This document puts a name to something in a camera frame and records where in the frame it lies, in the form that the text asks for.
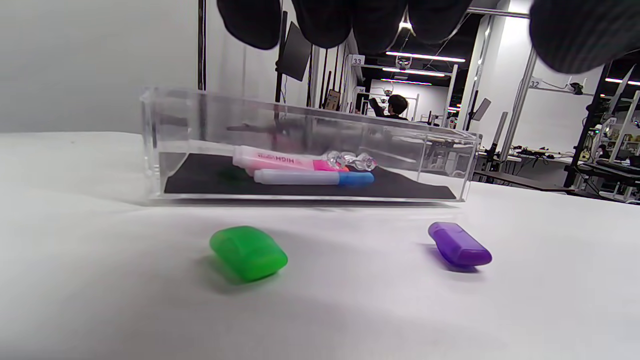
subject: highlighter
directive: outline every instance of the highlighter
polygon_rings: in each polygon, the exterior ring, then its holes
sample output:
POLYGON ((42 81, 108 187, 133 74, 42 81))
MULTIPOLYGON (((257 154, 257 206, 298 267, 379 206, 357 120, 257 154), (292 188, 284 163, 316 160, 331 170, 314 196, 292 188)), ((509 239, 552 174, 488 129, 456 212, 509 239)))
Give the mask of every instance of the highlighter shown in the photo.
POLYGON ((291 170, 256 170, 253 173, 256 183, 268 185, 338 185, 366 186, 373 183, 370 172, 336 172, 336 171, 291 171, 291 170))
POLYGON ((434 222, 429 226, 442 257, 455 266, 480 266, 491 262, 489 250, 454 222, 434 222))
POLYGON ((277 170, 346 171, 346 168, 340 169, 333 167, 326 160, 262 150, 245 145, 234 148, 233 164, 246 169, 250 175, 255 170, 265 168, 277 170))

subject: blue cap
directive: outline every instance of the blue cap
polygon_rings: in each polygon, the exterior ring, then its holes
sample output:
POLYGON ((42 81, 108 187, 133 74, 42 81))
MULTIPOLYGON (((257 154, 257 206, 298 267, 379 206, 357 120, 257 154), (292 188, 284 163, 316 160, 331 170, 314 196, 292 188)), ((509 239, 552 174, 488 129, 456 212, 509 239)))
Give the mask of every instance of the blue cap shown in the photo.
POLYGON ((373 174, 370 172, 338 172, 338 185, 341 186, 364 186, 373 183, 373 174))

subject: acrylic box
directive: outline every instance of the acrylic box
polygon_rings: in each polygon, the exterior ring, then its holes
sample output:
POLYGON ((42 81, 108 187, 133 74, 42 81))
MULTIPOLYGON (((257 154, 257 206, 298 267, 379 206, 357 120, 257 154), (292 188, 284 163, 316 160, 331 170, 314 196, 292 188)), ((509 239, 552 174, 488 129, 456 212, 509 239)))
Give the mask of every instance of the acrylic box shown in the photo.
POLYGON ((459 202, 481 140, 419 122, 197 90, 151 88, 141 101, 152 199, 459 202), (323 160, 331 151, 365 152, 378 166, 366 186, 260 184, 234 165, 242 145, 305 161, 323 160))

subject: black felt liner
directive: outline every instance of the black felt liner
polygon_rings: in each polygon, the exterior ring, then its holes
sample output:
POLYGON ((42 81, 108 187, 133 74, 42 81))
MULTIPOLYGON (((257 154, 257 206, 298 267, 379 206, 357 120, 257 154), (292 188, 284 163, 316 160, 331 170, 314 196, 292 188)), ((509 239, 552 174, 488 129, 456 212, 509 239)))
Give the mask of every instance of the black felt liner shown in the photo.
POLYGON ((307 195, 374 198, 454 200, 446 186, 418 183, 401 174, 377 167, 371 172, 373 184, 364 187, 327 185, 265 185, 253 181, 242 168, 232 164, 230 156, 189 154, 170 176, 165 193, 229 195, 307 195))

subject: person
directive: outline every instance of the person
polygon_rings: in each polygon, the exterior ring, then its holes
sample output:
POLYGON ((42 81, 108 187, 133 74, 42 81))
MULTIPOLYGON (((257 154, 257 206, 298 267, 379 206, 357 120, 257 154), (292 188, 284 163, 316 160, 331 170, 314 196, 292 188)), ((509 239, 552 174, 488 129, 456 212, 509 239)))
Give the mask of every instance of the person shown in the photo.
POLYGON ((373 112, 376 113, 377 117, 386 117, 389 119, 409 121, 409 119, 407 119, 406 117, 400 116, 400 114, 402 114, 407 109, 407 107, 409 107, 409 103, 402 95, 391 95, 389 97, 389 100, 387 100, 387 103, 389 104, 389 106, 387 107, 389 115, 385 115, 385 112, 382 110, 382 108, 380 108, 380 105, 375 98, 372 97, 371 99, 369 99, 369 105, 371 105, 371 108, 373 109, 373 112))
POLYGON ((600 146, 598 146, 598 149, 601 151, 598 159, 609 159, 611 157, 611 153, 607 150, 607 146, 605 144, 601 143, 600 146))

